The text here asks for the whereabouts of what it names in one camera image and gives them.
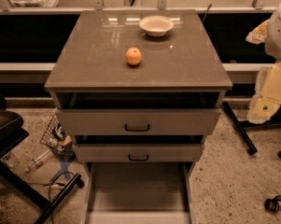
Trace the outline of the grey drawer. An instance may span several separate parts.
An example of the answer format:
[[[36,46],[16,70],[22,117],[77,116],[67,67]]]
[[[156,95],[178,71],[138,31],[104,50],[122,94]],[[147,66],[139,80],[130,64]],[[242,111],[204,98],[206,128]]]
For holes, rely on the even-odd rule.
[[[57,109],[69,135],[207,135],[219,109]]]
[[[81,224],[195,224],[189,177],[182,162],[94,163]]]
[[[197,161],[204,146],[200,144],[79,144],[73,149],[80,162],[178,162]]]

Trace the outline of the grey drawer cabinet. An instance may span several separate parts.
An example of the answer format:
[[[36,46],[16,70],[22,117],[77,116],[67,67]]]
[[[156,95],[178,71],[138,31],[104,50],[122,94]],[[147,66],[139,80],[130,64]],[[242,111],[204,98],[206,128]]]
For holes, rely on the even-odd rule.
[[[153,38],[142,10],[80,14],[45,88],[57,109],[219,109],[231,81],[196,12],[170,10],[175,24]],[[142,60],[129,65],[125,53]],[[200,144],[207,135],[69,135],[79,144]]]

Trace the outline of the orange fruit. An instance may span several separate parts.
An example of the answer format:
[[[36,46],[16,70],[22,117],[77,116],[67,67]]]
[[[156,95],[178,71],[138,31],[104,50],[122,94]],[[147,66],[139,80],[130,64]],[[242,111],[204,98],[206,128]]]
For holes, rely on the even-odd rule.
[[[125,60],[129,65],[138,65],[142,60],[142,53],[138,48],[130,48],[125,53]]]

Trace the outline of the white bowl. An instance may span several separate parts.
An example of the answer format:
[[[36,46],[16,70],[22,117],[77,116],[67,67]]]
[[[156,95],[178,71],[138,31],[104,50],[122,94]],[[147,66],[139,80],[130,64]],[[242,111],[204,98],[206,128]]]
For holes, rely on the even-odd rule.
[[[139,22],[139,27],[152,37],[165,36],[175,24],[163,16],[148,16]]]

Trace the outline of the plastic bottle on floor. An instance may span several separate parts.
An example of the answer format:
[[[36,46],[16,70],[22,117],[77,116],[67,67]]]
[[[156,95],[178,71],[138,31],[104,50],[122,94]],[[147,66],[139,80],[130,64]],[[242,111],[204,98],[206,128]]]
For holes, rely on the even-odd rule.
[[[41,167],[48,159],[50,159],[52,155],[53,153],[50,149],[46,150],[38,157],[33,158],[31,164],[26,167],[25,171],[27,173],[34,172],[39,167]]]

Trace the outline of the dark tray left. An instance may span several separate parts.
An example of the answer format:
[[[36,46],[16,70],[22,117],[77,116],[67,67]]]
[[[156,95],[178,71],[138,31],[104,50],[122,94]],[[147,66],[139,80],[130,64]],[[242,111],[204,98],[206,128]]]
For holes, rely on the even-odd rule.
[[[0,94],[0,142],[14,130],[20,128],[23,118],[18,113],[7,110],[7,100]]]

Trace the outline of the black caster wheel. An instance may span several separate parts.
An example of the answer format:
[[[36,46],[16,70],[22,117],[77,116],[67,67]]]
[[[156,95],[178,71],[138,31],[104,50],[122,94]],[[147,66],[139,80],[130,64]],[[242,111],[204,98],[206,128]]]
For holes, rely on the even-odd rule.
[[[264,208],[271,213],[277,213],[279,211],[279,203],[281,202],[281,195],[276,195],[272,199],[268,198],[264,202]]]

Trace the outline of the black table leg frame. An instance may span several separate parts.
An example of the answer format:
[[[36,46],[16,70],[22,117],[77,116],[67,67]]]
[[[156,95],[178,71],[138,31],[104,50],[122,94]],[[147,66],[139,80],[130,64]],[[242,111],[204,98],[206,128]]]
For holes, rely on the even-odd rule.
[[[29,133],[23,128],[16,129],[10,134],[0,134],[0,176],[2,176],[8,183],[10,183],[43,211],[42,215],[35,224],[44,224],[61,201],[71,192],[74,186],[82,189],[84,187],[84,182],[81,179],[81,174],[74,174],[57,196],[52,201],[49,201],[20,177],[10,171],[9,168],[1,162],[1,159],[8,154],[9,151],[21,143],[28,135]]]

